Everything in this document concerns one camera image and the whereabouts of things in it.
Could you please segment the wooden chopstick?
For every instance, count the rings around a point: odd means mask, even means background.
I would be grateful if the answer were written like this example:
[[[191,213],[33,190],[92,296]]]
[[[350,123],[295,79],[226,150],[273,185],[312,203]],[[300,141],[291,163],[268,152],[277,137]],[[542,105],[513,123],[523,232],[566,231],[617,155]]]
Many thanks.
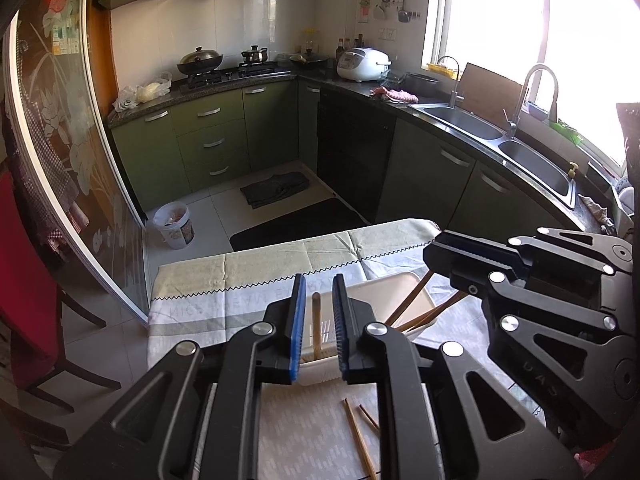
[[[352,430],[352,436],[354,437],[354,441],[356,443],[356,448],[358,454],[360,456],[360,460],[362,461],[362,466],[366,471],[367,475],[370,479],[376,480],[378,478],[378,472],[376,471],[375,464],[371,458],[369,453],[367,443],[363,439],[363,435],[358,426],[358,422],[356,421],[355,413],[352,410],[352,406],[349,403],[349,400],[343,400],[345,413],[347,416],[347,420],[349,423],[350,430]]]
[[[395,309],[395,311],[390,315],[390,317],[385,321],[387,325],[393,325],[401,315],[404,314],[405,310],[411,306],[413,301],[417,296],[420,295],[422,289],[426,286],[428,281],[433,277],[434,272],[432,270],[428,270],[423,278],[420,279],[420,282],[414,286],[414,289],[408,293],[408,296],[401,301],[401,304]]]
[[[434,321],[435,318],[437,318],[440,314],[442,314],[442,312],[444,312],[446,309],[453,306],[457,302],[461,301],[466,296],[468,296],[466,292],[462,292],[461,290],[458,290],[443,304],[440,304],[436,308],[429,310],[424,314],[421,314],[417,318],[414,318],[413,320],[408,321],[405,324],[402,324],[401,326],[398,327],[398,330],[405,333],[405,332],[408,332],[408,330],[415,330],[416,328],[420,328],[422,326],[430,324],[431,322]]]
[[[322,318],[321,318],[321,295],[314,292],[312,300],[312,345],[314,346],[314,360],[322,357]]]

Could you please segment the black spoon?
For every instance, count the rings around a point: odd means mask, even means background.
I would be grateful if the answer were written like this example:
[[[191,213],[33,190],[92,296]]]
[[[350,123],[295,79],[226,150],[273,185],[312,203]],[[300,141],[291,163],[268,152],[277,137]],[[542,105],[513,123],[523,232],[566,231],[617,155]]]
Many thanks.
[[[358,405],[358,410],[360,411],[360,413],[364,417],[364,419],[368,422],[368,424],[376,432],[380,432],[381,431],[380,425],[378,424],[378,422],[375,420],[375,418],[369,413],[369,411],[362,404]]]

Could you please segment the white plastic bucket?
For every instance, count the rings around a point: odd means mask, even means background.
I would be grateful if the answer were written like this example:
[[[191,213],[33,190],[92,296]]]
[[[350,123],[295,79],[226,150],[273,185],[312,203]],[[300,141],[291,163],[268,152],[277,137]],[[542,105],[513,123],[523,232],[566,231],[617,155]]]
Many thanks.
[[[160,206],[153,214],[152,222],[172,249],[186,248],[194,239],[190,210],[184,203],[171,202]]]

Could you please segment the red cloth on counter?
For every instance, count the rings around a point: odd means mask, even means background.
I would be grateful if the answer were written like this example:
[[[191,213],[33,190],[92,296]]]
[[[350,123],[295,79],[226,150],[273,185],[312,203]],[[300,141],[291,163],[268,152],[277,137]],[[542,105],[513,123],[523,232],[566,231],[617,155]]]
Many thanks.
[[[372,98],[380,98],[383,101],[396,104],[418,104],[419,98],[405,90],[387,89],[385,87],[374,88],[370,91]]]

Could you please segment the black gas stove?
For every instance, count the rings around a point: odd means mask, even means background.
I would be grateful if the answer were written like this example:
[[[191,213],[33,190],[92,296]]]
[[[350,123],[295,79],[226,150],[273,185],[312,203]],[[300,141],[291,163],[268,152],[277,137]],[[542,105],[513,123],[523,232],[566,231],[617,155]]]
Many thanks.
[[[215,84],[225,84],[243,78],[258,78],[268,76],[289,75],[291,70],[280,67],[277,62],[263,63],[241,63],[238,66],[224,68],[223,70],[208,70],[204,73],[187,76],[180,81],[178,90],[182,93],[189,93],[214,86]]]

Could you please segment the patterned grey-green tablecloth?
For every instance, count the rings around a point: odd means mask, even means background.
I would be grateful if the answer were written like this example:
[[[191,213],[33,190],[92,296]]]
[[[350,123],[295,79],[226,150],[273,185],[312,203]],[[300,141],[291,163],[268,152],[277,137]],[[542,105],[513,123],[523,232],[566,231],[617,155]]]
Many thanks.
[[[331,313],[335,275],[347,288],[384,282],[392,295],[376,316],[384,322],[408,294],[394,279],[425,276],[422,252],[438,232],[430,220],[405,219],[161,266],[152,289],[148,363],[155,365],[183,340],[201,348],[221,344],[262,322],[268,304],[279,300],[297,310],[300,334],[293,348],[311,349],[310,300],[321,295]],[[364,478],[345,412],[358,404],[376,409],[375,386],[348,386],[338,378],[309,386],[265,385],[258,478]]]

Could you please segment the white plastic bags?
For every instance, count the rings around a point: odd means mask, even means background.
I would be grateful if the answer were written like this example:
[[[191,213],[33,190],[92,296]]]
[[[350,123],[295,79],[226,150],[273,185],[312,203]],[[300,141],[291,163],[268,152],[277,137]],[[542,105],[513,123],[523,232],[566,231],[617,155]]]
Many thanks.
[[[146,84],[122,88],[113,103],[114,111],[121,113],[125,110],[133,110],[140,104],[166,96],[170,91],[171,83],[171,73],[160,73]]]

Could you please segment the black wok with lid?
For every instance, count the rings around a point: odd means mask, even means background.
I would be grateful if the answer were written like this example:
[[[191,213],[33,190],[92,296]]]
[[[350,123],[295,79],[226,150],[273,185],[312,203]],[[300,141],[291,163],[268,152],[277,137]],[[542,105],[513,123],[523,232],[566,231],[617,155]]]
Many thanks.
[[[224,57],[213,49],[197,47],[185,55],[177,64],[178,71],[185,75],[200,74],[216,70]]]

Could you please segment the green lower cabinets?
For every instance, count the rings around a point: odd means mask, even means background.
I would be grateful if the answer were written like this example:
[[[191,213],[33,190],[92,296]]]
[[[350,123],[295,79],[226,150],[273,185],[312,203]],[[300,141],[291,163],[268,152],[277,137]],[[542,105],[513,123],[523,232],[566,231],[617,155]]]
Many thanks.
[[[134,196],[152,209],[251,172],[300,162],[367,222],[423,218],[504,240],[542,226],[594,232],[518,166],[366,87],[310,77],[236,80],[169,93],[107,119]]]

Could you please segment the glass sliding door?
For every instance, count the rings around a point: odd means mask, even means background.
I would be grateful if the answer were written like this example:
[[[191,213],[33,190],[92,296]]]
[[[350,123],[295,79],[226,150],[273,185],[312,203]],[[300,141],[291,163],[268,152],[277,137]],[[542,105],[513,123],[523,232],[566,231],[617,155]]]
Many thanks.
[[[65,236],[63,255],[76,257],[99,284],[139,322],[149,322],[144,270],[144,227],[119,174],[107,141],[92,80],[88,37],[89,0],[24,0],[4,34],[3,64],[8,114],[17,155],[34,180],[37,198]],[[66,133],[51,138],[78,188],[63,211],[44,174],[26,122],[18,88],[16,42],[25,40],[24,83],[51,89],[65,113]]]

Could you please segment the red chair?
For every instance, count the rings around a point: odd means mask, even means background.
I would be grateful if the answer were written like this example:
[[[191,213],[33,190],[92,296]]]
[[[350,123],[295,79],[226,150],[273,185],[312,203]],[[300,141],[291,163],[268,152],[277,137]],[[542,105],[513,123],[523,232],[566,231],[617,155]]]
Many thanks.
[[[41,389],[41,385],[63,372],[86,382],[118,390],[116,380],[100,376],[67,359],[62,309],[99,328],[99,318],[52,278],[30,241],[18,212],[14,184],[9,172],[1,176],[1,321],[11,330],[10,358],[14,384],[36,398],[71,413],[74,408]]]

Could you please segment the dark floor mat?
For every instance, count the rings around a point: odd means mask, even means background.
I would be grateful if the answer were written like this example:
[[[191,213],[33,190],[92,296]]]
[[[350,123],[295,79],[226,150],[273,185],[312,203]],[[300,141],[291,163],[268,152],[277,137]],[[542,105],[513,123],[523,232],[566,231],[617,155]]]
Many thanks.
[[[230,244],[235,252],[240,252],[367,225],[366,219],[357,211],[338,198],[329,198],[235,233],[230,237]]]

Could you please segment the steel double sink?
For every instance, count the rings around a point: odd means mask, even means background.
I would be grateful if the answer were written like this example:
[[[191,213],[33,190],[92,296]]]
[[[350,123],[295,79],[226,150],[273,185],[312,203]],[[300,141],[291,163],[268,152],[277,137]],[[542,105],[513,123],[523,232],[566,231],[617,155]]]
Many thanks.
[[[446,104],[411,104],[411,108],[442,125],[479,140],[510,164],[518,166],[570,209],[575,208],[576,182],[544,155],[490,122]]]

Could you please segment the white rice cooker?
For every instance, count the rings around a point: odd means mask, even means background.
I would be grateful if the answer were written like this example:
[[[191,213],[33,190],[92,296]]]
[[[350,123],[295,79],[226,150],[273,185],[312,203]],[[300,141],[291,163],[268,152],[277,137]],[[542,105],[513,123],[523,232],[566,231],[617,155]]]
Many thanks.
[[[390,70],[390,57],[372,48],[345,51],[337,63],[337,75],[357,82],[378,81]]]

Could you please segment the wooden cutting board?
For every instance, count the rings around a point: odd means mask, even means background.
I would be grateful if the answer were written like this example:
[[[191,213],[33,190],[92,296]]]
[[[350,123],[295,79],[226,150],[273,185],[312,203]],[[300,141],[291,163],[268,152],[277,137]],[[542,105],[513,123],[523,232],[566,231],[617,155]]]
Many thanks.
[[[522,85],[487,68],[468,63],[458,85],[462,100],[457,104],[502,130],[510,128],[508,119],[518,104]]]

